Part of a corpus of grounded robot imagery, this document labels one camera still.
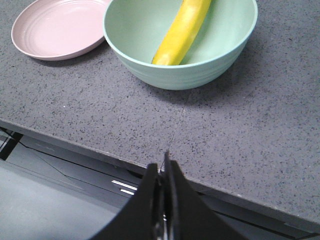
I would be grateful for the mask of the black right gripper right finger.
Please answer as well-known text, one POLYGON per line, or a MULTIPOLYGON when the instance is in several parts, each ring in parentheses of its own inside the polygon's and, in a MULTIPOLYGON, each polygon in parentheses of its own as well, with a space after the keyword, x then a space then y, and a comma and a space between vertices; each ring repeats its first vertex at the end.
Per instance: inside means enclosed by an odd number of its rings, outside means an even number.
POLYGON ((170 240, 245 240, 192 189, 178 163, 164 154, 164 205, 170 240))

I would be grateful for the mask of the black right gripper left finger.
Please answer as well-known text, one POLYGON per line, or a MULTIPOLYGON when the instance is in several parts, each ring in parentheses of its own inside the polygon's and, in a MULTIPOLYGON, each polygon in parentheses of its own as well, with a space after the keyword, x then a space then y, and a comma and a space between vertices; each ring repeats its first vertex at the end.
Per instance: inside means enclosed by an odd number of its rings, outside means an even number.
POLYGON ((164 193, 157 164, 147 166, 137 191, 94 239, 164 239, 164 193))

